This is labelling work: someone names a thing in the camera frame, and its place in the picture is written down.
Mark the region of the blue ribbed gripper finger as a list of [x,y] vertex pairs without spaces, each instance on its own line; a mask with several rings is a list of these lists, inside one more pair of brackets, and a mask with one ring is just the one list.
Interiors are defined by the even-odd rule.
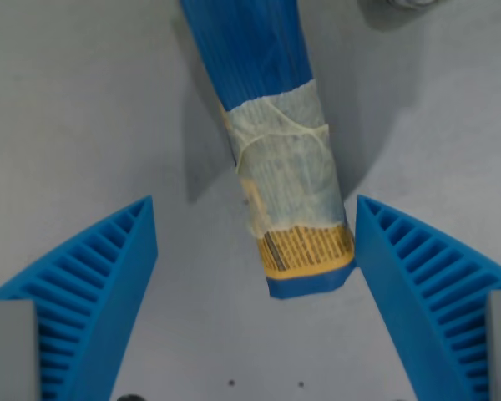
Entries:
[[363,195],[355,251],[417,399],[487,400],[485,310],[501,266]]
[[35,306],[40,399],[110,399],[156,260],[146,196],[0,286],[0,301]]

